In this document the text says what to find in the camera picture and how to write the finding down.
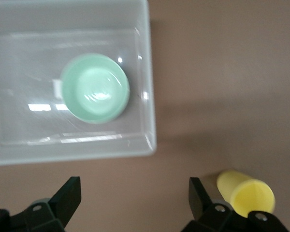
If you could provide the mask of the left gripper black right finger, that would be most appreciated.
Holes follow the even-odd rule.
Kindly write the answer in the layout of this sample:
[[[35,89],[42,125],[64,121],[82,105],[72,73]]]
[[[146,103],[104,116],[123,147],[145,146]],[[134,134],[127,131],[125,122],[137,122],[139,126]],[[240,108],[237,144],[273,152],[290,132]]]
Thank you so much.
[[[213,203],[201,180],[189,179],[188,202],[194,219],[184,232],[288,232],[289,230],[273,214],[252,211],[243,217],[231,210],[225,202]]]

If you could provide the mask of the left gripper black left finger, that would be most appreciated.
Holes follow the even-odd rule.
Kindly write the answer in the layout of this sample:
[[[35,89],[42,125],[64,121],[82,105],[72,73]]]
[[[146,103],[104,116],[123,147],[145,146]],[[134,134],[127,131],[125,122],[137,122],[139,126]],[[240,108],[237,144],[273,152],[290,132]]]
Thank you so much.
[[[37,200],[18,214],[0,209],[0,232],[64,232],[81,199],[81,179],[70,177],[51,198]]]

